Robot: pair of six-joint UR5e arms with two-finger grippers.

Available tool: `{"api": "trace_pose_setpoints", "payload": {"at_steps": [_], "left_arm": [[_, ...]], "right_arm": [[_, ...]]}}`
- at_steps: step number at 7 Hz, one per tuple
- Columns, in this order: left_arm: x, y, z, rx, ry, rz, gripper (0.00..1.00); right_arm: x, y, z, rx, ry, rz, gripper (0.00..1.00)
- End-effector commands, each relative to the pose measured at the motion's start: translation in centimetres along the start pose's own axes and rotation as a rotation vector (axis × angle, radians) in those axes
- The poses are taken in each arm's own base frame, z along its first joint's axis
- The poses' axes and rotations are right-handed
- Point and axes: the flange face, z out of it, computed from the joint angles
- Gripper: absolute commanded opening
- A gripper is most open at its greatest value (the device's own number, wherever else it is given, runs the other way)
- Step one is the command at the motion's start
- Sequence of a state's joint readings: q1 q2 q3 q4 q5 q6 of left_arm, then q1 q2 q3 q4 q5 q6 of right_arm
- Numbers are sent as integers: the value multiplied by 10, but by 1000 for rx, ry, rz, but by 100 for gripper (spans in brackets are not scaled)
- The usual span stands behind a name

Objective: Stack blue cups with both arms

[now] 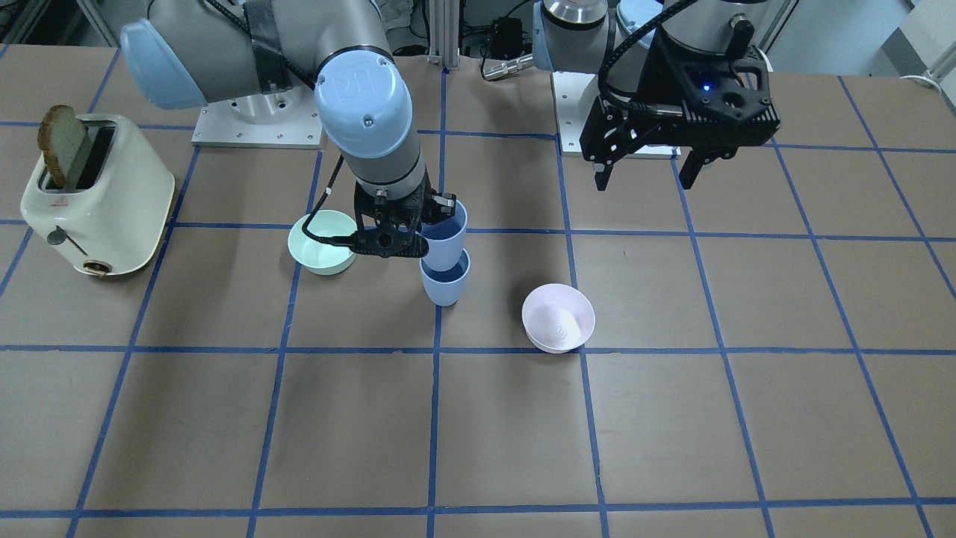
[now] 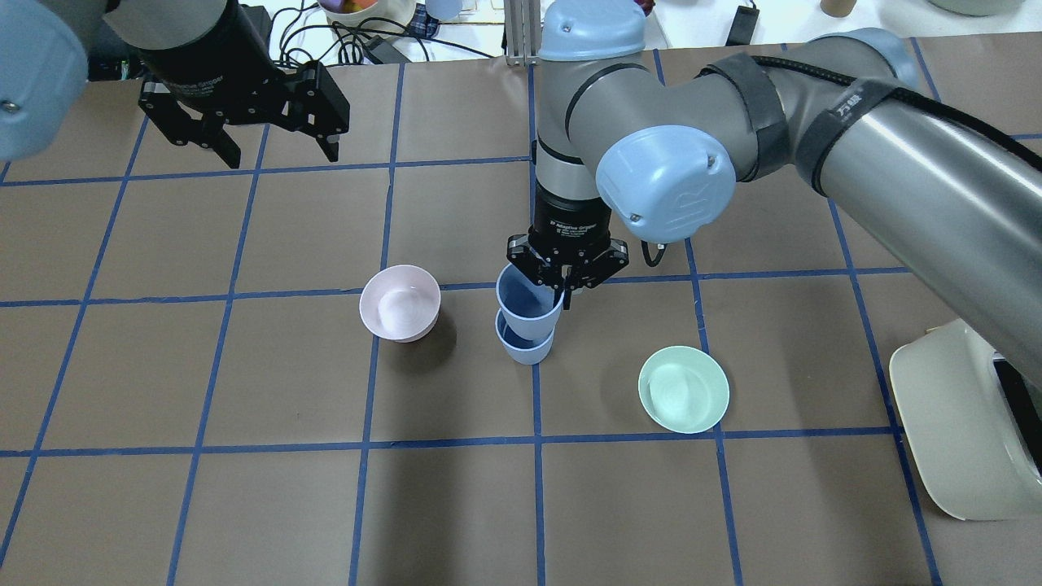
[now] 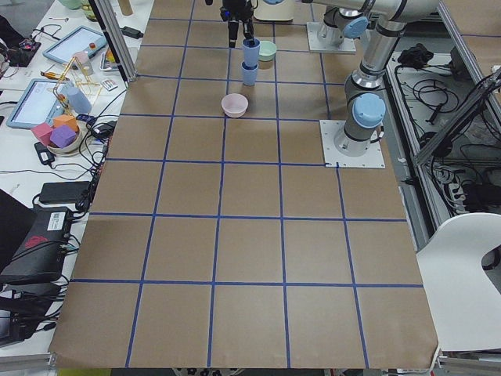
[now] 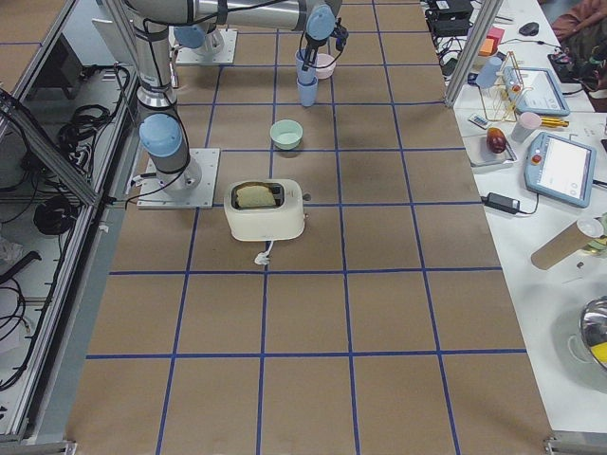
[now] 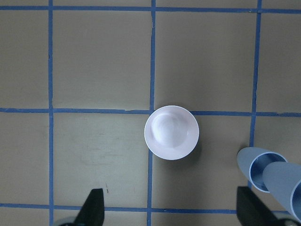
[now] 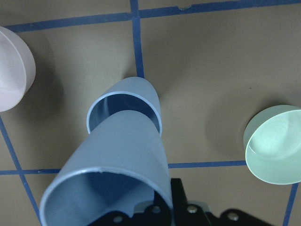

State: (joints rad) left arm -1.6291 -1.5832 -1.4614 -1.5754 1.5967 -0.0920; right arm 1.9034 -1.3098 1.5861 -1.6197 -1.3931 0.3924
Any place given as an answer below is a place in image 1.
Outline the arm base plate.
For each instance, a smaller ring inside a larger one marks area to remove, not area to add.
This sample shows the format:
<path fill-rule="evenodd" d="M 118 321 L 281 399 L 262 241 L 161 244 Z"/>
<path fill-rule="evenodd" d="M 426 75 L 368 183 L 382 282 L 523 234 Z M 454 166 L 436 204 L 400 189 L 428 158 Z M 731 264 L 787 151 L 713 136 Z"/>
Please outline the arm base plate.
<path fill-rule="evenodd" d="M 246 149 L 319 149 L 322 139 L 313 91 L 297 86 L 209 103 L 202 107 L 191 142 Z"/>
<path fill-rule="evenodd" d="M 597 75 L 587 72 L 553 72 L 554 113 L 562 153 L 580 157 L 580 136 L 598 94 Z"/>

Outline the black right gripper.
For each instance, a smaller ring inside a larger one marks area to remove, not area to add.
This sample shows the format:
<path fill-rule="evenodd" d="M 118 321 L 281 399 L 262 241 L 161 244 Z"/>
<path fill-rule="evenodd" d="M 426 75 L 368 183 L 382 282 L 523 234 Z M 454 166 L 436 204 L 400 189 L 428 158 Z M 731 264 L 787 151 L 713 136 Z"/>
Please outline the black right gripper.
<path fill-rule="evenodd" d="M 373 228 L 356 225 L 351 251 L 380 258 L 423 258 L 429 253 L 429 245 L 419 234 L 421 224 L 433 226 L 454 217 L 456 202 L 455 194 L 438 193 L 428 183 L 399 199 L 387 199 L 384 188 L 369 194 L 358 186 L 354 195 L 356 218 L 372 218 Z"/>

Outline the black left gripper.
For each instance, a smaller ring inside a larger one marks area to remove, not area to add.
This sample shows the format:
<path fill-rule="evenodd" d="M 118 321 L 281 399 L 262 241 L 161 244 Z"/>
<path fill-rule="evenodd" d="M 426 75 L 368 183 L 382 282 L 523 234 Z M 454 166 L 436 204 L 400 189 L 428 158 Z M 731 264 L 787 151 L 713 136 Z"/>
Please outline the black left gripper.
<path fill-rule="evenodd" d="M 675 41 L 654 41 L 635 98 L 657 112 L 627 112 L 598 96 L 580 135 L 581 153 L 594 163 L 601 193 L 612 164 L 643 146 L 691 149 L 680 168 L 680 186 L 687 191 L 714 160 L 769 142 L 781 125 L 769 95 L 767 61 L 754 45 L 729 59 L 691 52 Z"/>

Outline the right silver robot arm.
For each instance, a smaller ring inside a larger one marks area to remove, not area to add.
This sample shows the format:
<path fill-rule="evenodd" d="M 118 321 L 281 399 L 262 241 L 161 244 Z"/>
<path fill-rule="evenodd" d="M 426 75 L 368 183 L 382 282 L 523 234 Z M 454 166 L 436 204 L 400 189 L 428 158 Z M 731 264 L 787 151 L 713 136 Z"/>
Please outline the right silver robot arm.
<path fill-rule="evenodd" d="M 125 61 L 148 101 L 199 107 L 305 85 L 317 116 L 356 178 L 348 236 L 311 241 L 358 255 L 421 259 L 420 229 L 454 217 L 456 197 L 430 184 L 409 88 L 373 1 L 154 1 L 120 33 Z"/>

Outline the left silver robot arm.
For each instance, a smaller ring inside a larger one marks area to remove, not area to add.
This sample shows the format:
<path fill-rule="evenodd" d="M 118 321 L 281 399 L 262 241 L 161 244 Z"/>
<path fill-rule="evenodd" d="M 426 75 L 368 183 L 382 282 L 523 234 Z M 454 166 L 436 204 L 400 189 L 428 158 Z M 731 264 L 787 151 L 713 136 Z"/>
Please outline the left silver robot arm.
<path fill-rule="evenodd" d="M 539 70 L 595 77 L 580 151 L 604 191 L 612 168 L 646 146 L 686 147 L 680 186 L 781 126 L 754 45 L 766 1 L 537 1 Z"/>

